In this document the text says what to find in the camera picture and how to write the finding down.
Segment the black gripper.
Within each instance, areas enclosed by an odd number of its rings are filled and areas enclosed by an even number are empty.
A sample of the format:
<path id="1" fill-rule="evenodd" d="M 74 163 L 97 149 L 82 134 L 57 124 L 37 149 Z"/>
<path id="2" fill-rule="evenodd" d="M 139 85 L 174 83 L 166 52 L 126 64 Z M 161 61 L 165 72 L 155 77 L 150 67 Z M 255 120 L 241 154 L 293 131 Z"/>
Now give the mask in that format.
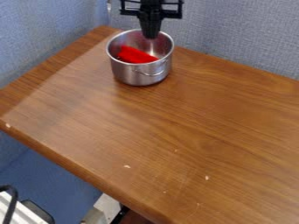
<path id="1" fill-rule="evenodd" d="M 143 35 L 158 37 L 165 18 L 183 18 L 183 0 L 121 0 L 121 14 L 138 16 Z"/>

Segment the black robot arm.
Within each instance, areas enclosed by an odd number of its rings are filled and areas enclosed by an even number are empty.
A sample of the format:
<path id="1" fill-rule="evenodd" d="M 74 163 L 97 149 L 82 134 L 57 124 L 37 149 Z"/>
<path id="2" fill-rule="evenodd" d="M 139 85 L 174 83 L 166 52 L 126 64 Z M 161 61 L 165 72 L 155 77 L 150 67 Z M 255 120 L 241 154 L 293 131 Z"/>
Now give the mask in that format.
<path id="1" fill-rule="evenodd" d="M 139 20 L 142 33 L 147 39 L 155 39 L 166 18 L 183 18 L 183 0 L 119 0 L 121 14 Z"/>

